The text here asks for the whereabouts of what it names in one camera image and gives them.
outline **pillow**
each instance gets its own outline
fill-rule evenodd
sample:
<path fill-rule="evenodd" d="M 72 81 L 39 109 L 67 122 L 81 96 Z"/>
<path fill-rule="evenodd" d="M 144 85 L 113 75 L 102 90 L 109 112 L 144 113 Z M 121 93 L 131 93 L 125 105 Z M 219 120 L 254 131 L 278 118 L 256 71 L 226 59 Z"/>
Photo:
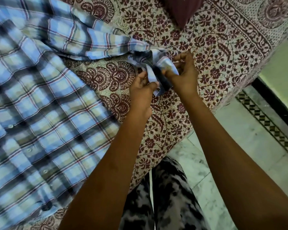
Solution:
<path fill-rule="evenodd" d="M 178 26 L 183 29 L 192 15 L 202 6 L 204 0 L 164 0 Z"/>

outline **marble floor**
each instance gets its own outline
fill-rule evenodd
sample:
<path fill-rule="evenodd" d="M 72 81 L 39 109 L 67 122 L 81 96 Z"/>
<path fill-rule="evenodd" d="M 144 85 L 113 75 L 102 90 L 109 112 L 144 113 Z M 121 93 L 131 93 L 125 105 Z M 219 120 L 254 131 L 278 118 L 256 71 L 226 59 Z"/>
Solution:
<path fill-rule="evenodd" d="M 247 95 L 288 137 L 288 126 L 257 91 L 249 86 Z M 236 99 L 218 110 L 216 118 L 246 153 L 288 195 L 288 152 Z M 188 182 L 212 230 L 236 229 L 215 185 L 195 132 L 191 132 L 170 152 L 184 168 Z"/>

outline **forearm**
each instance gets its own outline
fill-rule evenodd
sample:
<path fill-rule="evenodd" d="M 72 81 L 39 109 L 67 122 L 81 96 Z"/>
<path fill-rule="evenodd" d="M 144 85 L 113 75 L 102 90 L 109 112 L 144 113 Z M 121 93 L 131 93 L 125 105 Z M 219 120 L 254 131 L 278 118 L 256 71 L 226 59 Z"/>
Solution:
<path fill-rule="evenodd" d="M 60 229 L 118 229 L 146 119 L 131 110 L 72 201 Z"/>
<path fill-rule="evenodd" d="M 286 226 L 288 197 L 228 135 L 200 97 L 194 96 L 195 99 L 182 102 L 236 226 L 239 229 Z"/>

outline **wall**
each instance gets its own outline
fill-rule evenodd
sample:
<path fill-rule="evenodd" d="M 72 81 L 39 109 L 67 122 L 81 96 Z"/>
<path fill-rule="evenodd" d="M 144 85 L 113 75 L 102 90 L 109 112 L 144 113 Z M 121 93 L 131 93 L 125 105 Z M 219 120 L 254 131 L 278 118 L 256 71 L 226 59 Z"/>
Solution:
<path fill-rule="evenodd" d="M 288 108 L 288 40 L 278 46 L 259 77 Z"/>

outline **black and white patterned pants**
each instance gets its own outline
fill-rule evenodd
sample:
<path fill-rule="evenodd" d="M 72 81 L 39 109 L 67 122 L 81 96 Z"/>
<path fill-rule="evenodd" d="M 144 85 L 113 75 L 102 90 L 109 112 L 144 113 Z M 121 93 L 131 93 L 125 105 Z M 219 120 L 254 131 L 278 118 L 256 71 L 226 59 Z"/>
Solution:
<path fill-rule="evenodd" d="M 181 165 L 165 157 L 153 170 L 154 211 L 149 174 L 127 196 L 119 230 L 209 229 Z"/>

